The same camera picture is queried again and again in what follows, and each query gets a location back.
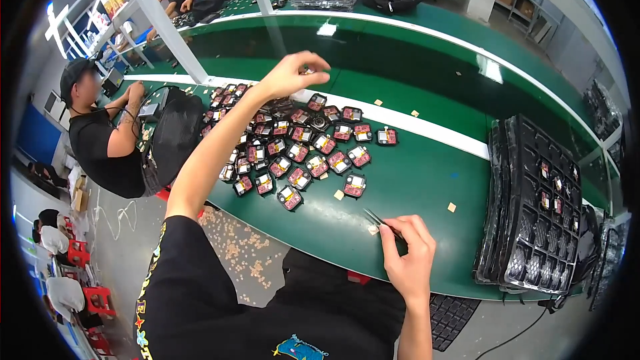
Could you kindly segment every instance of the green workbench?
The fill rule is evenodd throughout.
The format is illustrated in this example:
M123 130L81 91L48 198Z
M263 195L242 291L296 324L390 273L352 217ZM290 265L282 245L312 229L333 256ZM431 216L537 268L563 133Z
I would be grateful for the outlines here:
M257 6L250 2L239 0L223 12L225 16L257 12ZM361 7L357 11L371 12ZM310 89L366 103L382 100L383 107L402 114L416 110L421 119L482 142L486 142L492 119L521 112L546 129L576 158L598 147L566 109L521 76L500 68L503 83L499 84L479 74L476 53L466 48L420 32L371 21L282 13L284 15L270 18L219 21L182 33L188 36L190 49L210 75L260 80L280 58L277 45L269 35L269 28L275 25L287 52L312 50L332 65L329 83ZM420 19L422 25L428 24L429 28L446 28L447 33L459 34L458 37L508 60L535 76L578 115L584 115L579 93L562 76L498 33L428 5L419 5L416 15L398 17L407 18ZM337 25L331 37L316 34L325 22ZM170 79L174 73L186 74L181 66L172 69L165 61L170 53L161 41L146 47L145 54L155 68L140 66L128 78L155 74L167 75ZM120 92L130 83L132 80L125 81ZM162 84L145 82L154 89ZM192 86L190 93L200 96L208 107L210 87L173 85L183 89ZM384 126L370 122L373 129ZM331 172L329 178L313 182L302 193L304 204L293 213L285 211L276 202L275 195L260 197L249 192L238 198L231 186L222 182L216 184L209 200L286 244L381 279L387 276L380 238L369 234L370 223L362 208L371 208L380 217L420 214L438 242L431 274L432 291L500 300L502 292L497 287L475 284L471 278L476 250L483 236L489 163L421 135L407 131L399 134L401 143L396 147L367 145L372 163L362 170L367 177L367 190L357 201L334 198L336 190L342 188L344 177ZM352 140L339 147L348 149L354 145ZM606 208L610 194L601 159L583 166L582 175L583 196L590 203ZM282 188L282 181L285 180L276 180L276 190ZM450 203L456 205L455 212L447 210ZM546 298L548 295L539 293L524 294L524 300Z

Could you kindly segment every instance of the red plastic stool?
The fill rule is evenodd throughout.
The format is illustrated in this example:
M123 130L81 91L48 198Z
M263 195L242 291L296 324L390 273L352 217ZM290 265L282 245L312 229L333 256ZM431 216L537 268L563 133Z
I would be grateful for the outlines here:
M362 274L358 274L357 272L347 270L347 279L351 282L356 282L364 285L369 282L371 277L363 276Z
M86 299L86 308L87 310L93 313L104 313L110 316L116 315L116 310L109 308L108 297L111 296L111 291L108 288L103 286L96 286L94 288L82 288L82 292L84 292L84 297ZM93 305L91 301L91 296L97 295L100 301L104 303L104 307L97 308Z
M167 189L165 187L165 188L162 188L162 190L160 192L156 193L156 197L158 197L158 198L160 198L160 199L162 199L162 200L164 200L166 202L167 200L169 200L169 194L170 193L171 193L171 190Z
M113 356L108 340L100 332L89 332L87 334L87 338L89 339L91 347L96 349L99 354L104 356Z
M78 267L84 268L84 266L91 260L91 254L86 250L86 242L80 242L77 240L69 239L69 249L67 251L67 258L73 264Z

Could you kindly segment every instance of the black plastic tray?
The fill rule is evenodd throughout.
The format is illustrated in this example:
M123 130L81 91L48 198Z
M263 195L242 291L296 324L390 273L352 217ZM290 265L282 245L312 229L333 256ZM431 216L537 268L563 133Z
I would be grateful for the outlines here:
M579 166L569 151L523 116L505 120L504 126L511 192L501 242L499 282L565 294L577 260L578 231L573 229L572 220L577 217L579 221L582 211ZM541 175L541 162L548 164L548 178ZM573 177L574 167L577 181ZM556 176L563 182L560 192L553 186ZM541 192L549 195L549 209L541 205ZM554 211L556 198L562 200L561 214Z

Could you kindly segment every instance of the tattooed arm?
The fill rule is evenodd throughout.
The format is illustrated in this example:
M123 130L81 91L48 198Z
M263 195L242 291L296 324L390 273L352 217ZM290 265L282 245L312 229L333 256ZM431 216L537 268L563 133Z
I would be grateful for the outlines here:
M140 111L142 98L145 95L145 87L142 81L138 81L129 87L129 104L118 123L118 127L111 132L109 145L107 146L108 157L128 156L136 148L136 141L140 133L140 120L134 116Z

